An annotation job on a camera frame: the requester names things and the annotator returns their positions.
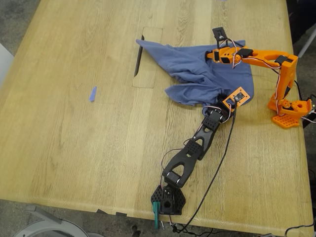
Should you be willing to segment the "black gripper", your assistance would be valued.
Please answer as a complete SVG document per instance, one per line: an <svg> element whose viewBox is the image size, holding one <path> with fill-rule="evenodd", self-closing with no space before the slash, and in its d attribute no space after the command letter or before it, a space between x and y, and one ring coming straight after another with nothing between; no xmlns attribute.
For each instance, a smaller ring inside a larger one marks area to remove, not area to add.
<svg viewBox="0 0 316 237"><path fill-rule="evenodd" d="M215 104L216 107L220 108L220 114L222 115L220 122L226 122L234 114L234 101L231 99L228 99L228 102L223 101L225 99L226 94L219 94L217 96L218 102Z"/></svg>

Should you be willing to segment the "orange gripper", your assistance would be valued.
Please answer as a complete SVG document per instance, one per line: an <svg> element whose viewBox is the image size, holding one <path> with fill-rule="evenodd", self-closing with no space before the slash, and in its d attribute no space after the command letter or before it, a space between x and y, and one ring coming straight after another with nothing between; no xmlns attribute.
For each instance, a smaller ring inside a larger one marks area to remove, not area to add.
<svg viewBox="0 0 316 237"><path fill-rule="evenodd" d="M212 60L215 63L232 64L239 63L241 61L241 56L236 55L241 50L241 47L222 47L215 49L214 51L207 51L205 55L205 60Z"/></svg>

